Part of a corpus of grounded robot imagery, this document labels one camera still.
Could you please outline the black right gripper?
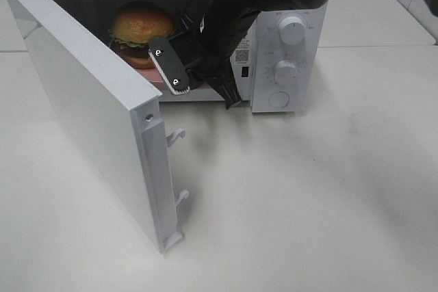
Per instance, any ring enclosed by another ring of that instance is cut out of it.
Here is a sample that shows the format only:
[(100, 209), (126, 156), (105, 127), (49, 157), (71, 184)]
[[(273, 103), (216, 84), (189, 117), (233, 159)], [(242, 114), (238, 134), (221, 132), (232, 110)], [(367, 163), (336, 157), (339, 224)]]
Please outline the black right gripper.
[(242, 102), (230, 57), (259, 15), (248, 5), (213, 0), (190, 29), (170, 39), (190, 79), (190, 87), (206, 83), (224, 100), (226, 109)]

